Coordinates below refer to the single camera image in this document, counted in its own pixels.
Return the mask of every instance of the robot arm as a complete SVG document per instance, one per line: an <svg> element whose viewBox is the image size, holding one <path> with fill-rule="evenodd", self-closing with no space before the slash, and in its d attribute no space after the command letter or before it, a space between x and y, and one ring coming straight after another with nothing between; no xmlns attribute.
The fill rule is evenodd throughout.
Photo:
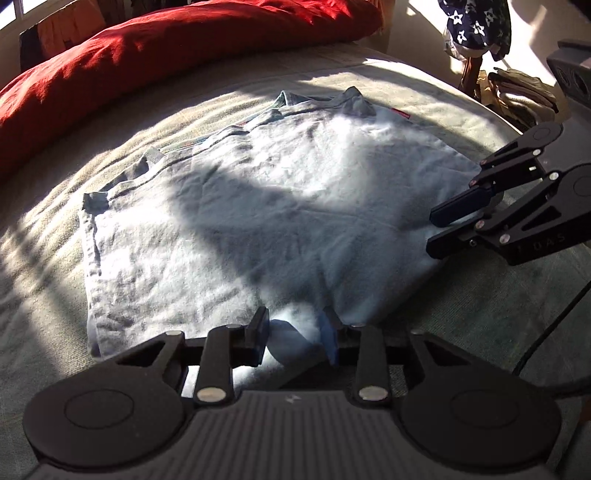
<svg viewBox="0 0 591 480"><path fill-rule="evenodd" d="M482 160L468 190L434 207L430 219L440 227L484 210L430 238L431 257L484 245L518 265L591 239L591 44L558 45L548 64L572 118L531 128ZM506 209L487 209L495 196L534 180L540 181Z"/></svg>

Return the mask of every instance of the folded clothes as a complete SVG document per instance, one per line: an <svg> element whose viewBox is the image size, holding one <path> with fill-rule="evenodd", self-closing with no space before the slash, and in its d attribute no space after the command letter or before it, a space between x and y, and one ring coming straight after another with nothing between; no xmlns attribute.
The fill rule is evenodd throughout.
<svg viewBox="0 0 591 480"><path fill-rule="evenodd" d="M499 87L499 91L503 93L510 93L512 95L525 95L526 97L530 98L536 103L539 103L540 106L545 106L554 111L556 107L555 103L551 103L548 99L540 95L539 93L535 92L526 87L522 87L521 85L516 85L515 83L511 82L494 82L495 85Z"/></svg>
<svg viewBox="0 0 591 480"><path fill-rule="evenodd" d="M536 103L531 98L525 95L517 95L515 93L500 92L499 98L509 107L521 107L531 115L535 121L535 125L543 122L553 122L556 117L554 111L544 105Z"/></svg>
<svg viewBox="0 0 591 480"><path fill-rule="evenodd" d="M556 96L552 93L550 87L542 82L542 80L540 80L538 77L531 77L526 73L515 69L503 70L495 67L495 71L496 73L491 72L489 74L490 79L493 79L494 81L509 81L511 83L515 83L516 85L521 85L522 87L538 93L539 95L546 98L550 103L556 105Z"/></svg>
<svg viewBox="0 0 591 480"><path fill-rule="evenodd" d="M240 126L149 149L80 212L87 332L107 358L166 330L204 336L266 305L263 365L283 380L322 359L317 315L379 321L440 264L433 205L479 171L354 87L283 92Z"/></svg>
<svg viewBox="0 0 591 480"><path fill-rule="evenodd" d="M525 132L536 125L535 118L525 109L519 105L508 105L501 98L499 87L486 76L479 77L482 82L480 85L480 92L485 93L482 96L483 101L487 101L484 105L493 110L495 113L503 117L519 131Z"/></svg>

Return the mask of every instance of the red pillow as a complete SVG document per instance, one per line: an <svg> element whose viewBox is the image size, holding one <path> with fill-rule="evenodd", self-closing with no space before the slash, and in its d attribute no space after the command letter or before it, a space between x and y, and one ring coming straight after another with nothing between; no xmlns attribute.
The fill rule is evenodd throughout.
<svg viewBox="0 0 591 480"><path fill-rule="evenodd" d="M210 0L107 28L0 92L0 181L125 93L237 54L357 40L381 23L365 0Z"/></svg>

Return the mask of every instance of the star-print fabric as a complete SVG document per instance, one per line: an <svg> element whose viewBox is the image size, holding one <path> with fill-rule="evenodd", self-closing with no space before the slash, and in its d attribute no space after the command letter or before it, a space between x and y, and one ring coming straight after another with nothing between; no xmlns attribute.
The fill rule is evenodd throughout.
<svg viewBox="0 0 591 480"><path fill-rule="evenodd" d="M490 50L495 61L509 53L511 17L507 0L438 1L447 15L447 29L454 43L471 50Z"/></svg>

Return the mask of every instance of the circular pad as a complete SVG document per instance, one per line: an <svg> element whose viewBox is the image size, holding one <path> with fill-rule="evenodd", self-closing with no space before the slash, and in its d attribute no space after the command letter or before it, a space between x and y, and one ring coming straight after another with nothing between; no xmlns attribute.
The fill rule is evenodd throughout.
<svg viewBox="0 0 591 480"><path fill-rule="evenodd" d="M585 176L579 178L573 186L574 192L580 197L591 196L591 177Z"/></svg>
<svg viewBox="0 0 591 480"><path fill-rule="evenodd" d="M133 410L130 396L117 390L93 390L68 400L65 414L83 429L106 429L128 419Z"/></svg>
<svg viewBox="0 0 591 480"><path fill-rule="evenodd" d="M178 394L140 367L93 368L38 393L22 420L31 446L72 469L134 462L183 424Z"/></svg>
<svg viewBox="0 0 591 480"><path fill-rule="evenodd" d="M551 131L550 128L539 128L535 133L534 133L534 138L536 140L542 140L543 138L546 138L548 135L550 135Z"/></svg>
<svg viewBox="0 0 591 480"><path fill-rule="evenodd" d="M482 472L544 461L561 425L549 396L512 375L473 365L431 372L403 399L400 418L432 457Z"/></svg>

